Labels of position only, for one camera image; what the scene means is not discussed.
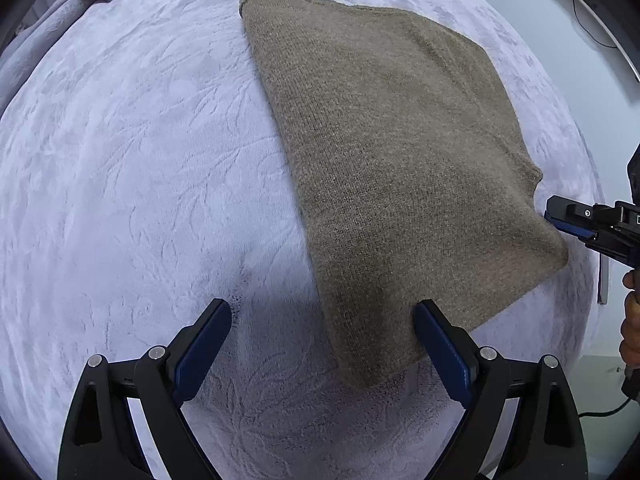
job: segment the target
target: black bracket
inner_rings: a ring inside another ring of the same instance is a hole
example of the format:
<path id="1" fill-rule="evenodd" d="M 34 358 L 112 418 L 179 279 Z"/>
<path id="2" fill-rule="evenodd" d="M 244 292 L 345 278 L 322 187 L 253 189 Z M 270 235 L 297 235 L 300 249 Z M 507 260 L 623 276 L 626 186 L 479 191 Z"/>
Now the black bracket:
<path id="1" fill-rule="evenodd" d="M 506 399 L 519 397 L 516 421 L 495 478 L 585 479 L 586 453 L 573 397 L 558 360 L 504 359 L 478 348 L 433 301 L 414 309 L 418 338 L 452 399 L 466 408 L 428 480 L 478 480 Z M 231 310 L 214 300 L 166 347 L 140 359 L 87 361 L 69 409 L 58 480 L 152 480 L 127 398 L 139 398 L 164 465 L 174 480 L 220 480 L 180 406 L 193 399 L 231 327 Z"/>
<path id="2" fill-rule="evenodd" d="M 494 348 L 478 348 L 431 300 L 414 308 L 414 327 L 449 397 L 466 409 L 426 480 L 486 478 L 479 472 L 482 462 L 504 403 L 513 398 L 520 401 L 494 479 L 588 478 L 578 413 L 558 359 L 514 361 Z"/>
<path id="3" fill-rule="evenodd" d="M 632 192 L 637 197 L 640 173 L 640 147 L 629 164 Z M 609 207 L 592 206 L 553 196 L 546 202 L 545 219 L 559 231 L 573 235 L 585 247 L 636 269 L 640 276 L 640 206 L 616 202 Z M 636 297 L 640 298 L 640 280 L 636 280 Z M 640 369 L 625 371 L 622 392 L 640 402 Z"/>
<path id="4" fill-rule="evenodd" d="M 149 430 L 174 480 L 222 480 L 182 416 L 198 392 L 231 328 L 231 309 L 213 300 L 196 323 L 168 346 L 140 359 L 109 363 L 89 358 L 66 419 L 58 480 L 150 480 L 127 397 L 140 399 Z"/>

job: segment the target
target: black cable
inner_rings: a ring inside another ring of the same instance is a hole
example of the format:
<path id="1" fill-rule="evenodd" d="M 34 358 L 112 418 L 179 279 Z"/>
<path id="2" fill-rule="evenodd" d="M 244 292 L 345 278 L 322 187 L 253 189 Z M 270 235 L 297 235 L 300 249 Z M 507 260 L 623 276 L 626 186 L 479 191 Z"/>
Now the black cable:
<path id="1" fill-rule="evenodd" d="M 631 402 L 631 397 L 629 397 L 627 400 L 625 400 L 625 402 L 622 403 L 622 405 L 618 406 L 615 410 L 611 410 L 610 412 L 584 412 L 581 413 L 580 415 L 578 415 L 578 418 L 583 418 L 584 416 L 611 416 L 611 415 L 615 415 L 617 412 L 621 411 L 623 408 L 625 408 L 628 403 Z"/>
<path id="2" fill-rule="evenodd" d="M 591 34 L 591 33 L 590 33 L 590 32 L 589 32 L 589 31 L 584 27 L 584 25 L 583 25 L 582 23 L 580 23 L 580 18 L 578 18 L 578 13 L 577 13 L 577 11 L 575 10 L 575 0 L 573 0 L 573 1 L 574 1 L 574 14 L 575 14 L 575 19 L 578 21 L 578 25 L 580 25 L 580 26 L 582 27 L 582 29 L 583 29 L 587 34 L 589 34 L 589 35 L 591 36 L 591 39 L 592 39 L 593 41 L 595 41 L 597 44 L 602 45 L 602 46 L 606 46 L 607 48 L 617 48 L 615 45 L 614 45 L 614 46 L 611 46 L 611 45 L 605 45 L 604 43 L 600 43 L 598 40 L 596 40 L 596 39 L 593 37 L 593 34 Z"/>

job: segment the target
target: human hand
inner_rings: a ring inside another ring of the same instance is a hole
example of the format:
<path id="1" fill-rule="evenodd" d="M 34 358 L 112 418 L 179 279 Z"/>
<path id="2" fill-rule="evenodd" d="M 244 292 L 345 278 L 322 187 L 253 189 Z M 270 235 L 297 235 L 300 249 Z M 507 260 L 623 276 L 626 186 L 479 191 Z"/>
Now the human hand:
<path id="1" fill-rule="evenodd" d="M 620 343 L 620 357 L 631 368 L 640 368 L 640 304 L 636 300 L 634 272 L 625 274 L 622 283 L 631 292 L 625 299 L 625 320 L 620 327 L 623 341 Z"/>

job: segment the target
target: floor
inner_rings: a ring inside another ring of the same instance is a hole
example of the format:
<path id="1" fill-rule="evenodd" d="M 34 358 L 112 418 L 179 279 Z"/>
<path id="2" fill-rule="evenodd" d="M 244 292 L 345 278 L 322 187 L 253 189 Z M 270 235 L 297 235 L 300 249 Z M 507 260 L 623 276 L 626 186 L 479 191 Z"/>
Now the floor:
<path id="1" fill-rule="evenodd" d="M 626 165 L 640 142 L 640 84 L 622 54 L 599 46 L 580 28 L 572 0 L 487 0 L 518 31 L 564 94 L 600 173 L 607 203 L 631 202 Z M 604 30 L 577 3 L 580 22 L 601 43 Z M 627 269 L 612 262 L 609 302 L 595 341 L 572 373 L 578 411 L 608 411 L 622 403 L 618 354 Z M 592 477 L 606 478 L 640 431 L 640 406 L 611 418 L 583 420 Z"/>

